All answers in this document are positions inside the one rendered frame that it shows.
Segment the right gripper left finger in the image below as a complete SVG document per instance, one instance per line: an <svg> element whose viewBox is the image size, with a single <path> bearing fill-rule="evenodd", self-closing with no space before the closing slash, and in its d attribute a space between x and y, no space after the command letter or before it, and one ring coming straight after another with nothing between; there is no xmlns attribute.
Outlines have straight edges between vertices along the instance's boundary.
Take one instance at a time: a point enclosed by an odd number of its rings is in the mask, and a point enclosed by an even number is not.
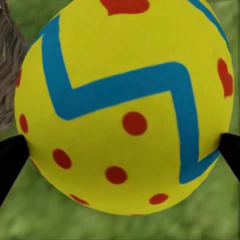
<svg viewBox="0 0 240 240"><path fill-rule="evenodd" d="M0 142L0 207L29 156L22 134Z"/></svg>

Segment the wicker basket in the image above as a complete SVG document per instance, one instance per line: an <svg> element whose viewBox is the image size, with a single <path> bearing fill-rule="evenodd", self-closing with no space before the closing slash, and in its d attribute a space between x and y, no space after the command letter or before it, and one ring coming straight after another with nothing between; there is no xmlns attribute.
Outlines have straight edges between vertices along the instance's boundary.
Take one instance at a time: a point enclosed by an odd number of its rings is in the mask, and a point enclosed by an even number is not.
<svg viewBox="0 0 240 240"><path fill-rule="evenodd" d="M0 130L15 120L15 88L23 60L31 46L21 36L17 22L11 18L8 3L0 0Z"/></svg>

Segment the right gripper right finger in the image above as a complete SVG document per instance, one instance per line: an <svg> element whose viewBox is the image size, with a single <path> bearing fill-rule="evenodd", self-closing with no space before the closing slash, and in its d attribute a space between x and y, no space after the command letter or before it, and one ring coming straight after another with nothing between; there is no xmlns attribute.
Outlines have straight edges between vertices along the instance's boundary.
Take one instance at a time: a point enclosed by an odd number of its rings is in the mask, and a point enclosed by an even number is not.
<svg viewBox="0 0 240 240"><path fill-rule="evenodd" d="M224 133L219 151L240 181L240 136Z"/></svg>

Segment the easter egg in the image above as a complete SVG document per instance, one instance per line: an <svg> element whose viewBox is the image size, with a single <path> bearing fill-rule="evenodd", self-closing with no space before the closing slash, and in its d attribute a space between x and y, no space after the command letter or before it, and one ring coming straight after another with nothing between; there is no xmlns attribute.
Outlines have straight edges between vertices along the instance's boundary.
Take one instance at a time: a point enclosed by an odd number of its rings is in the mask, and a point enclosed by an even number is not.
<svg viewBox="0 0 240 240"><path fill-rule="evenodd" d="M204 182L233 104L231 52L207 0L74 0L29 48L14 113L52 185L136 216Z"/></svg>

